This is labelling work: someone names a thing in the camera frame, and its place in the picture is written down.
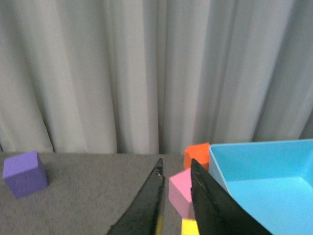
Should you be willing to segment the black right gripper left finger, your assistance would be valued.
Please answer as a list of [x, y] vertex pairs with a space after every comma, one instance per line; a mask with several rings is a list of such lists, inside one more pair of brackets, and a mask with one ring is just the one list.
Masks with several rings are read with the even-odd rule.
[[156, 162], [153, 170], [136, 194], [127, 210], [112, 225], [109, 235], [160, 235], [164, 219], [163, 159]]

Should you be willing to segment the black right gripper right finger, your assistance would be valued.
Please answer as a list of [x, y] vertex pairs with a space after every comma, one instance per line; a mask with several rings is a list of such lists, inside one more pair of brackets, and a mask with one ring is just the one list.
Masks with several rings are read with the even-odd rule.
[[191, 161], [191, 196], [201, 235], [269, 235], [196, 160]]

